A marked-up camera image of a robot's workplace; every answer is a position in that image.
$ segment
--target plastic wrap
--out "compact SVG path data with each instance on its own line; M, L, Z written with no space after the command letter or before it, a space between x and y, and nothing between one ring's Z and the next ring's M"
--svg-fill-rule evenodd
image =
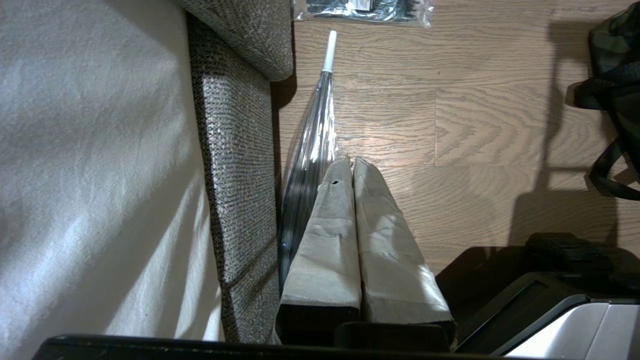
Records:
M333 115L333 50L336 32L329 36L323 70L304 115L305 127L289 170L282 199L280 224L280 288L307 228L318 186L338 156Z
M432 0L293 0L294 20L343 19L431 27Z

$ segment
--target white fabric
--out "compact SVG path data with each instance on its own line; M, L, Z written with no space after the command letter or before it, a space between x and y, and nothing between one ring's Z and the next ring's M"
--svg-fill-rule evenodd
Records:
M63 333L216 340L184 12L0 3L0 359Z

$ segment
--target wooden floor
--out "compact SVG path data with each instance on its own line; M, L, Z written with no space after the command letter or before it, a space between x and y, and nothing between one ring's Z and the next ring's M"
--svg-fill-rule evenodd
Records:
M335 29L339 145L380 168L434 272L536 232L640 255L640 204L584 178L614 133L565 104L588 30L630 3L438 0L431 29L296 22L296 76L273 86L282 168Z

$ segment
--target gray fabric couch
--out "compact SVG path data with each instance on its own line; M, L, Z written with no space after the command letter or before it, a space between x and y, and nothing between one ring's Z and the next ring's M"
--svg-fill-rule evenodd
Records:
M278 307L270 81L293 72L289 0L180 0L222 324L231 342L264 343Z

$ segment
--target black bag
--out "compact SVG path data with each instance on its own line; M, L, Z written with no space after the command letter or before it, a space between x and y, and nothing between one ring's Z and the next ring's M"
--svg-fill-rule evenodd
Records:
M608 178L625 152L640 172L640 3L591 30L589 51L594 76L575 89L575 105L607 111L618 132L589 178L602 194L640 200L639 191Z

